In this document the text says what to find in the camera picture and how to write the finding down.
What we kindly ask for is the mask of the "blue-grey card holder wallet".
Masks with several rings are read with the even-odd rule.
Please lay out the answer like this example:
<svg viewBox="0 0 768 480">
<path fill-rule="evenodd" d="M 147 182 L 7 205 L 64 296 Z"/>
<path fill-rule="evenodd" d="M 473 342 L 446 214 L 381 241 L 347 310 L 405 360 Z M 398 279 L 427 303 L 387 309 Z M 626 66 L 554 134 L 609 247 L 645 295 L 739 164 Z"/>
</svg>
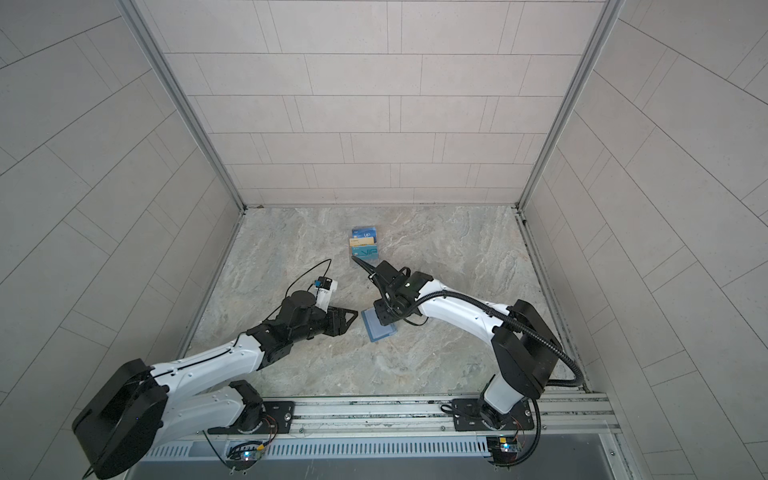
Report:
<svg viewBox="0 0 768 480">
<path fill-rule="evenodd" d="M 384 325 L 381 322 L 374 308 L 363 311 L 362 319 L 371 343 L 391 337 L 397 332 L 394 324 Z"/>
</svg>

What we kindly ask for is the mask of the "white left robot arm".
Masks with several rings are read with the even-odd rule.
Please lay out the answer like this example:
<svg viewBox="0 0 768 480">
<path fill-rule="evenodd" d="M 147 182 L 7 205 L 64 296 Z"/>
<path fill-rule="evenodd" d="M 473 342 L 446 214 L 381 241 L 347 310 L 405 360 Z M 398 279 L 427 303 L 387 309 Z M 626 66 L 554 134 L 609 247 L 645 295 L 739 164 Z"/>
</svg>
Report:
<svg viewBox="0 0 768 480">
<path fill-rule="evenodd" d="M 296 291 L 275 318 L 224 345 L 155 365 L 124 363 L 72 423 L 89 462 L 85 474 L 113 478 L 151 449 L 211 429 L 274 439 L 285 421 L 243 377 L 284 358 L 298 341 L 345 334 L 358 313 L 330 305 L 330 297 L 326 289 Z"/>
</svg>

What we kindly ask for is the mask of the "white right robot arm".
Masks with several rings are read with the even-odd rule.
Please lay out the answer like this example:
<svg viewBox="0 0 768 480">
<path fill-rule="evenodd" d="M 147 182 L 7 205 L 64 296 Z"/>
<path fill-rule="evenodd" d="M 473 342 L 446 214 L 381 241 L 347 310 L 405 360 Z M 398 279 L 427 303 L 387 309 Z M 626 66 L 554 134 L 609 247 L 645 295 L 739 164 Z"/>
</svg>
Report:
<svg viewBox="0 0 768 480">
<path fill-rule="evenodd" d="M 395 269 L 384 261 L 371 267 L 369 280 L 381 298 L 374 308 L 383 324 L 413 315 L 443 321 L 491 347 L 499 374 L 482 394 L 485 406 L 507 414 L 522 399 L 539 399 L 560 358 L 557 336 L 533 305 L 486 302 L 457 292 L 423 272 Z"/>
</svg>

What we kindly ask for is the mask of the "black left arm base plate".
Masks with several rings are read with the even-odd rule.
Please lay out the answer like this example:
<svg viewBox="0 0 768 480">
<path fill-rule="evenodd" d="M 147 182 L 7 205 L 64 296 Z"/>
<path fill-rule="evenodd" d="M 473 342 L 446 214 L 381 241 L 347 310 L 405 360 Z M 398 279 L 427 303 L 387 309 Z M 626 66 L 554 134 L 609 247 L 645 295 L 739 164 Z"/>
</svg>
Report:
<svg viewBox="0 0 768 480">
<path fill-rule="evenodd" d="M 290 432 L 295 410 L 292 401 L 266 401 L 261 410 L 247 408 L 235 423 L 228 427 L 207 430 L 212 435 L 282 435 Z"/>
</svg>

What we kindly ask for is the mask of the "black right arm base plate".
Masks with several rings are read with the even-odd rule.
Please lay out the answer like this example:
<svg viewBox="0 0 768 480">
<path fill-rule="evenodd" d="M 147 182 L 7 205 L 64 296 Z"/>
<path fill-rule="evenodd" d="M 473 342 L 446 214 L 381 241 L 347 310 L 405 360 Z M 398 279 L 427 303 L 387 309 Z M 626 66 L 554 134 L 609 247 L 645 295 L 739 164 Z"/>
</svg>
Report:
<svg viewBox="0 0 768 480">
<path fill-rule="evenodd" d="M 499 413 L 487 402 L 473 398 L 455 398 L 441 406 L 452 417 L 456 431 L 532 431 L 533 409 L 527 399 L 517 402 L 507 413 Z"/>
</svg>

